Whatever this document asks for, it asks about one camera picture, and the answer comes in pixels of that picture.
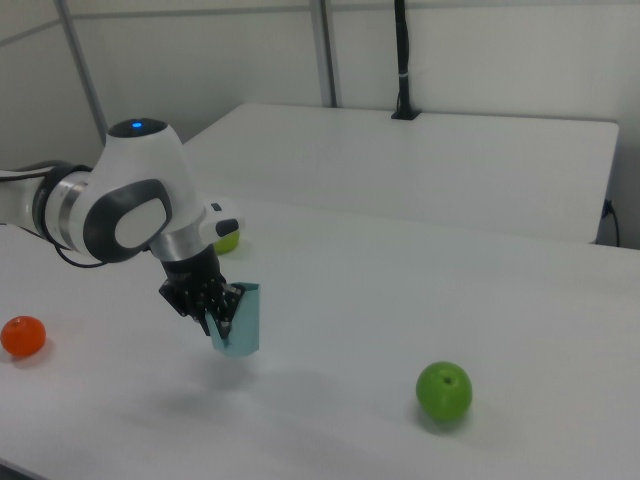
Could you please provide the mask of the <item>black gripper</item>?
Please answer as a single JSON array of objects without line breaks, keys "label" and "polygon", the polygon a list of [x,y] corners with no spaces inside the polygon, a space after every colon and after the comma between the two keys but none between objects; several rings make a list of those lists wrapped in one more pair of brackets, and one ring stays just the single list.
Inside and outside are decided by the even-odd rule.
[{"label": "black gripper", "polygon": [[216,319],[216,329],[223,347],[230,345],[233,321],[245,287],[228,283],[221,273],[218,256],[213,248],[183,260],[163,260],[167,279],[161,295],[182,316],[199,319],[204,334],[211,336],[209,314]]}]

